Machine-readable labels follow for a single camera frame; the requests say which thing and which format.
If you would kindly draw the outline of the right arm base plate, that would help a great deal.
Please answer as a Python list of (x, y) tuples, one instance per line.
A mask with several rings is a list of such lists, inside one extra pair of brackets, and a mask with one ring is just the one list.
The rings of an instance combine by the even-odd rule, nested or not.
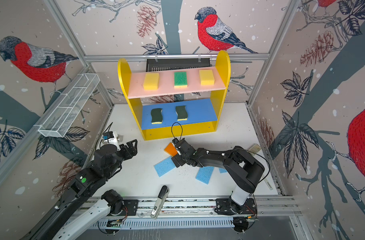
[(216, 199), (214, 212), (218, 215), (255, 215), (257, 213), (254, 199), (247, 199), (243, 205), (238, 205), (231, 198)]

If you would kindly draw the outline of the green yellow sponge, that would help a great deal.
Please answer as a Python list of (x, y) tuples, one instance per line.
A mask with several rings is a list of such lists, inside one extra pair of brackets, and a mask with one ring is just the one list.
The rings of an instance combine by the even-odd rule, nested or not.
[(187, 73), (174, 72), (174, 88), (186, 88), (187, 86)]

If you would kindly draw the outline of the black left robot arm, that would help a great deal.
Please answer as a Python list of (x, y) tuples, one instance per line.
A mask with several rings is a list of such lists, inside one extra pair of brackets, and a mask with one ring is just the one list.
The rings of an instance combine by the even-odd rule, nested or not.
[(118, 147), (113, 144), (104, 145), (93, 155), (93, 161), (74, 176), (56, 204), (22, 239), (53, 239), (74, 212), (121, 171), (122, 163), (137, 155), (137, 140)]

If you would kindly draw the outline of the orange sponge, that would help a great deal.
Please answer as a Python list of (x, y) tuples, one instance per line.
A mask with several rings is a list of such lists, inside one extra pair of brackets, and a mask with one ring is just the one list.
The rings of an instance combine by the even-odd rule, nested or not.
[(173, 145), (172, 143), (169, 143), (169, 144), (165, 147), (164, 151), (165, 151), (167, 154), (169, 154), (171, 157), (174, 157), (174, 156), (176, 156), (176, 155), (178, 154), (178, 152), (177, 152), (176, 148), (174, 147), (174, 145)]

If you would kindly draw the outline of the dark green wavy sponge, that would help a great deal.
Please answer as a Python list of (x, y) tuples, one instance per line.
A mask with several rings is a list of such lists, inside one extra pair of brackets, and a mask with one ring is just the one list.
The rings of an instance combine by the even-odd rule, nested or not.
[(178, 121), (186, 121), (188, 119), (188, 113), (186, 111), (186, 106), (176, 106), (175, 111), (177, 114)]
[(151, 123), (153, 125), (162, 124), (163, 116), (162, 116), (162, 109), (161, 108), (152, 109), (150, 113), (151, 113)]

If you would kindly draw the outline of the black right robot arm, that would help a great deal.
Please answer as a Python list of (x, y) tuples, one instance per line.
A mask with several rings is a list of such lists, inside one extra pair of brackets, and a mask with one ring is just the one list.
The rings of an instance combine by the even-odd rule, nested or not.
[(192, 167), (215, 167), (225, 169), (236, 183), (236, 188), (227, 200), (221, 200), (215, 212), (219, 215), (246, 214), (249, 207), (245, 204), (254, 194), (258, 184), (265, 177), (264, 165), (250, 151), (240, 146), (228, 151), (210, 151), (204, 148), (194, 149), (185, 139), (172, 140), (177, 154), (172, 162), (179, 168), (185, 164)]

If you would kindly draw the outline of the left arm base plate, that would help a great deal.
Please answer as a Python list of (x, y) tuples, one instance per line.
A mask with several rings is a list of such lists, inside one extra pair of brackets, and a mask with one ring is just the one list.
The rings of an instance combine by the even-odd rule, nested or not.
[(110, 207), (110, 216), (135, 216), (137, 213), (138, 200), (122, 200)]

